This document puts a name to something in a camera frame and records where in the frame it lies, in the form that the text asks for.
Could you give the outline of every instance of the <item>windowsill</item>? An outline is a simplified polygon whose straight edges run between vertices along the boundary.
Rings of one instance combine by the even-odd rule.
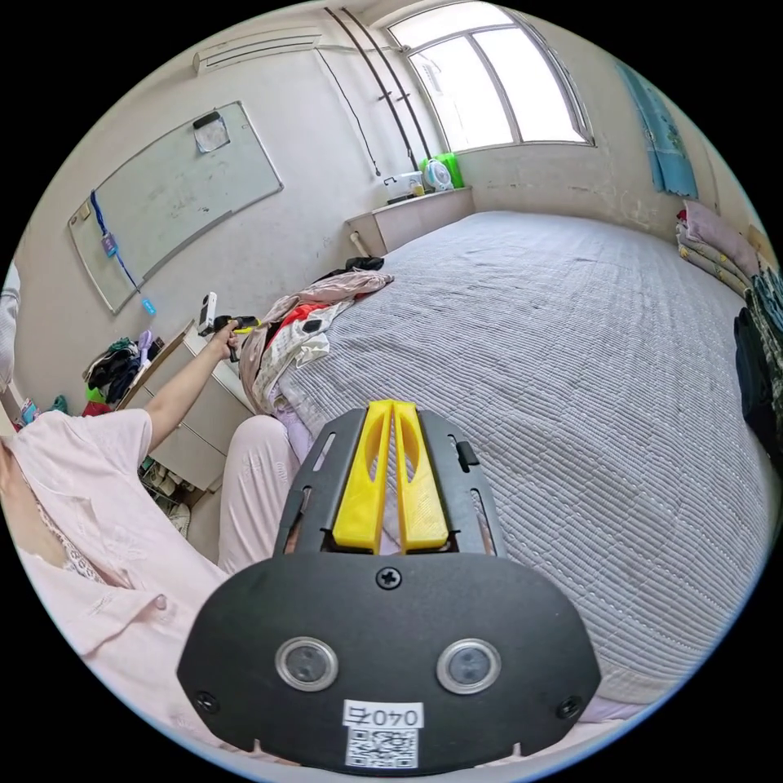
[[[488,147],[470,147],[469,149],[454,149],[454,155],[469,155],[470,153],[486,153],[492,149],[510,149],[513,147],[592,147],[597,148],[592,141],[523,141],[510,144],[490,144]]]

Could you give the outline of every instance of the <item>label sticker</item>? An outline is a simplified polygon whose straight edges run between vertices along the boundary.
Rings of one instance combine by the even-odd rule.
[[[424,728],[424,704],[350,701],[343,704],[348,728],[346,767],[415,769],[418,733]]]
[[[420,701],[395,703],[351,701],[343,703],[343,726],[349,728],[424,728],[424,704]]]
[[[346,767],[415,769],[418,730],[413,728],[349,728]]]

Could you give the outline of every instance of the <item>pillow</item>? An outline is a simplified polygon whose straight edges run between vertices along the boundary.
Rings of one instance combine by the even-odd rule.
[[[712,245],[727,255],[746,277],[758,275],[759,258],[750,244],[712,210],[696,201],[685,200],[688,239]]]

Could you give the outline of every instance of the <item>window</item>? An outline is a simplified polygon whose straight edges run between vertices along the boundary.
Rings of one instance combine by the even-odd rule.
[[[436,111],[449,149],[591,141],[562,64],[512,11],[456,2],[389,28]]]

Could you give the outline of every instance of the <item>blue curtain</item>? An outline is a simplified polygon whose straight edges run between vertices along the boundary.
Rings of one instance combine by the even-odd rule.
[[[655,189],[697,199],[699,192],[688,152],[660,93],[627,65],[617,63],[617,71],[628,87],[642,123]]]

